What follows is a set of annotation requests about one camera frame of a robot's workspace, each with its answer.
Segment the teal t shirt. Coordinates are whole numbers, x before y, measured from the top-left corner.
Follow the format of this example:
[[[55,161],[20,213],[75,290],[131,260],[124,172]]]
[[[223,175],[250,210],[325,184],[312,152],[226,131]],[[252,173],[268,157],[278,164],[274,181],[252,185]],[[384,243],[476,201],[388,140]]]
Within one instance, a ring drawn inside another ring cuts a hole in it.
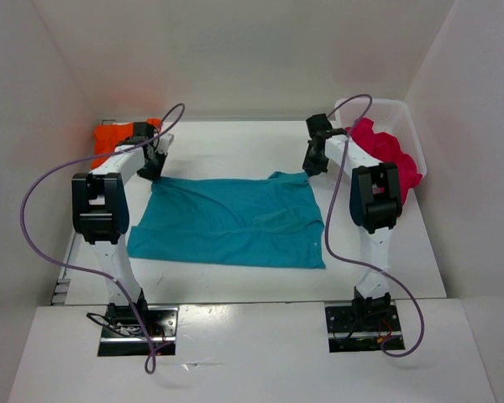
[[[323,270],[323,219],[307,174],[164,177],[129,233],[135,259]]]

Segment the pink t shirt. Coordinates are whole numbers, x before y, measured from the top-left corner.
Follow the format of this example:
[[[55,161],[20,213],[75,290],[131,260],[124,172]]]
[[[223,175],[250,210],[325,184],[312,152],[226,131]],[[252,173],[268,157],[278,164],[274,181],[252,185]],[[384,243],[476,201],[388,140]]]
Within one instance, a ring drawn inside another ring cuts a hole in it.
[[[417,171],[417,165],[411,155],[405,153],[396,137],[386,132],[374,131],[374,122],[362,118],[353,129],[351,138],[367,154],[381,162],[392,162],[398,169],[402,204],[405,204],[408,192],[419,185],[423,175]]]

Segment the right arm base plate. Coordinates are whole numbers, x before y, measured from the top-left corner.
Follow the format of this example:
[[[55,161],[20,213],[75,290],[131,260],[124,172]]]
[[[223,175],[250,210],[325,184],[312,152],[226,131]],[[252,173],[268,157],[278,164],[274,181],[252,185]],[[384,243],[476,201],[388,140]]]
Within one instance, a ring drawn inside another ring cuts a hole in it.
[[[387,351],[405,348],[397,309],[391,305],[386,314],[366,322],[358,322],[349,302],[326,304],[325,322],[330,353]]]

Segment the orange t shirt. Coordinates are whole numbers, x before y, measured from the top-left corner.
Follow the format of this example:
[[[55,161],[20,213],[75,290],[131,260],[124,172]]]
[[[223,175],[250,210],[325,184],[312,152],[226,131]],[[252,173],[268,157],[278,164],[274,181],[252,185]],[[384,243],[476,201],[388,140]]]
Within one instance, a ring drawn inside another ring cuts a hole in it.
[[[141,123],[148,123],[154,127],[157,127],[160,129],[161,126],[161,120],[157,118],[149,118],[146,119],[144,122]],[[94,146],[94,154],[100,155],[100,154],[109,154],[112,153],[117,144],[123,140],[125,140],[127,137],[133,135],[133,123],[125,123],[125,124],[101,124],[97,125],[94,131],[94,139],[95,139],[95,146]],[[101,158],[96,158],[92,161],[91,163],[91,169],[96,169],[100,165],[102,165],[108,157],[101,157]]]

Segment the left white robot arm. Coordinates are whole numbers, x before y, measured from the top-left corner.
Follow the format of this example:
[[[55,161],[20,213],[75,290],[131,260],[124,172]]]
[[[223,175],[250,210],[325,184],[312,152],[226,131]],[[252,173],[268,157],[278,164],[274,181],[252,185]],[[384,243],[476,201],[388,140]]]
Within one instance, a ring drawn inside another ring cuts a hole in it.
[[[125,242],[130,222],[125,184],[134,176],[158,181],[174,141],[173,134],[161,135],[151,123],[123,128],[127,137],[111,155],[71,181],[73,227],[91,245],[106,275],[109,304],[99,324],[119,337],[145,333],[151,318]]]

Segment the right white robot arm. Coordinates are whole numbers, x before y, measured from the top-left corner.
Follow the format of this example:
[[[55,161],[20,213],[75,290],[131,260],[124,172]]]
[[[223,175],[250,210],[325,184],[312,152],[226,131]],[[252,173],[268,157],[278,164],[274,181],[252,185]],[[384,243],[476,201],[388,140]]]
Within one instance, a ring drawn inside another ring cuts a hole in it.
[[[351,135],[344,128],[334,128],[324,113],[311,116],[306,125],[305,172],[310,176],[325,173],[332,161],[350,178],[349,214],[359,229],[359,261],[371,265],[354,287],[351,319],[357,328],[369,330],[386,316],[391,304],[384,274],[389,269],[391,235],[402,213],[398,168],[375,157],[373,147],[358,138],[370,127],[367,118]]]

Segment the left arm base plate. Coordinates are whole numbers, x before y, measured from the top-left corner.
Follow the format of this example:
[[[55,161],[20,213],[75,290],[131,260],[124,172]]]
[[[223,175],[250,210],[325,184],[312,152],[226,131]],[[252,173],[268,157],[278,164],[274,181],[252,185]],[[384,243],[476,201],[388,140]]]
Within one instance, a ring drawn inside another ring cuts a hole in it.
[[[177,306],[152,306],[141,312],[157,356],[176,354],[178,313]],[[146,356],[149,353],[146,337],[129,307],[108,306],[103,315],[89,312],[87,317],[101,328],[98,357]]]

